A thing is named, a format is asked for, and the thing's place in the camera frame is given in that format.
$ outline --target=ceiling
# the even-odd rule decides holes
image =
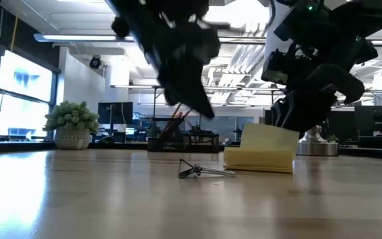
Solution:
[[[78,34],[78,35],[112,35],[111,22],[114,14],[102,0],[2,0],[2,6],[19,17],[38,31],[46,34]],[[258,36],[260,26],[268,21],[269,9],[262,6],[264,0],[210,0],[210,11],[206,16],[208,21],[230,22],[231,25],[242,26],[247,23],[247,30],[259,25],[259,31],[243,34]],[[222,35],[240,35],[239,32],[221,31]],[[372,37],[382,39],[382,31]],[[131,79],[135,84],[155,83],[156,72],[147,64],[143,53],[135,43],[101,43],[87,42],[69,44],[70,52],[85,64],[93,54],[101,54],[106,63],[110,64],[114,55],[125,52],[133,65]],[[352,72],[363,82],[369,84],[372,75],[382,67],[382,48],[378,48],[379,58],[355,66]],[[261,61],[263,60],[262,46],[222,45],[220,55],[205,67],[203,82],[210,86],[235,86],[243,84],[248,87],[260,87],[265,82],[259,80]],[[226,72],[246,73],[224,74]],[[230,100],[230,93],[220,93],[225,100]]]

